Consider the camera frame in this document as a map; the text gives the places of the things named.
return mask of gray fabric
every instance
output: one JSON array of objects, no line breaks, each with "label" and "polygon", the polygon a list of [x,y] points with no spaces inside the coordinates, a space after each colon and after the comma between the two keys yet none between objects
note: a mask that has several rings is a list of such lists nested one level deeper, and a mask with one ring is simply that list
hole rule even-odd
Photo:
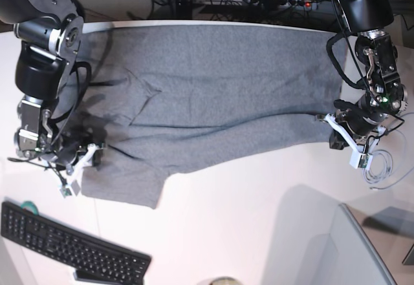
[{"label": "gray fabric", "polygon": [[[340,95],[331,36],[224,25],[84,35],[79,59],[113,86],[90,87],[75,118],[111,146],[85,170],[82,193],[155,208],[171,174],[326,142],[331,129],[311,115],[333,112]],[[336,48],[343,64],[345,46]]]}]

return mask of black keyboard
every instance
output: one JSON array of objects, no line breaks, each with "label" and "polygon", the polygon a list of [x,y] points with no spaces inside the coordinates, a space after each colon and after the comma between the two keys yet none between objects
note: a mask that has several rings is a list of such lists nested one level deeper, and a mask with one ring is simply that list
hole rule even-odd
[{"label": "black keyboard", "polygon": [[116,284],[143,282],[151,257],[69,229],[3,202],[1,236]]}]

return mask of power strip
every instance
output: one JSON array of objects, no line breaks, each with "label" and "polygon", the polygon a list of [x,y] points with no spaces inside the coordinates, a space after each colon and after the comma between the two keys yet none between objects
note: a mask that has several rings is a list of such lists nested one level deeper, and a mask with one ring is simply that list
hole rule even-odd
[{"label": "power strip", "polygon": [[[247,5],[250,4],[250,0],[232,0],[231,2],[226,2],[226,0],[193,0],[195,4],[200,5],[234,5],[237,3],[238,5]],[[295,7],[297,9],[303,8],[304,10],[317,10],[318,3],[315,0],[279,0],[278,8],[290,8]]]}]

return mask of metal bracket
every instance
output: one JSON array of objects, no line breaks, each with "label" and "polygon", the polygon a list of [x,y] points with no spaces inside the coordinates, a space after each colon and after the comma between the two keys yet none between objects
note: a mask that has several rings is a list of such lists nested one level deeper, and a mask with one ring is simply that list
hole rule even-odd
[{"label": "metal bracket", "polygon": [[[327,114],[325,116],[325,121],[341,136],[344,140],[348,143],[350,148],[352,149],[351,159],[349,160],[349,164],[354,167],[355,169],[362,168],[362,169],[369,169],[371,167],[371,163],[373,161],[372,152],[374,151],[376,145],[379,142],[379,139],[373,140],[371,145],[369,146],[368,150],[365,149],[363,145],[357,145],[356,142],[352,139],[351,135],[335,120],[335,116],[332,114]],[[379,135],[384,134],[386,128],[383,126],[378,126],[377,131]]]},{"label": "metal bracket", "polygon": [[85,156],[79,159],[78,163],[73,167],[73,170],[71,170],[71,173],[68,174],[68,177],[66,178],[66,185],[62,185],[60,191],[63,195],[63,197],[67,196],[77,196],[80,192],[80,184],[78,180],[83,174],[83,169],[85,167],[92,166],[92,158],[96,151],[103,149],[105,146],[98,146],[96,144],[89,144],[87,147],[87,152]]}]

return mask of white cable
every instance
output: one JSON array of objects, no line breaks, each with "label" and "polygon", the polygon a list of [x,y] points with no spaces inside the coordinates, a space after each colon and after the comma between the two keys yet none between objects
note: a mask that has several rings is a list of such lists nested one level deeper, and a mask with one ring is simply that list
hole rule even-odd
[{"label": "white cable", "polygon": [[382,182],[383,180],[385,180],[386,178],[389,178],[393,174],[393,157],[389,152],[384,151],[384,150],[373,151],[372,155],[373,155],[373,159],[381,156],[382,161],[383,161],[383,166],[382,166],[381,172],[379,172],[378,174],[374,174],[371,168],[364,169],[362,171],[364,180],[370,185],[374,185],[379,182]]},{"label": "white cable", "polygon": [[[409,112],[403,116],[401,116],[401,118],[407,116],[407,115],[412,115],[414,114],[414,112]],[[397,122],[394,121],[393,123],[391,123],[389,125],[389,127],[392,127],[392,125]],[[405,162],[406,160],[406,153],[407,153],[407,138],[404,135],[404,133],[402,133],[399,130],[395,130],[395,132],[398,132],[401,134],[402,138],[404,139],[404,150],[402,153],[402,161],[400,162],[400,165],[394,170],[393,169],[393,157],[392,155],[388,152],[388,151],[384,151],[384,150],[378,150],[378,151],[373,151],[373,157],[378,157],[381,156],[383,159],[383,167],[380,173],[378,174],[374,174],[371,170],[371,168],[369,170],[364,169],[363,170],[363,176],[364,176],[364,180],[370,184],[370,185],[375,185],[378,184],[380,182],[383,182],[385,179],[389,178],[390,176],[394,175],[402,166],[402,164]],[[385,190],[385,189],[389,189],[391,187],[393,187],[394,185],[396,185],[397,183],[401,182],[403,179],[405,179],[405,177],[407,177],[409,174],[411,174],[414,171],[414,167],[412,167],[404,176],[402,176],[400,179],[398,179],[396,182],[394,182],[391,185],[385,186],[385,187],[370,187],[370,189],[372,190]]]}]

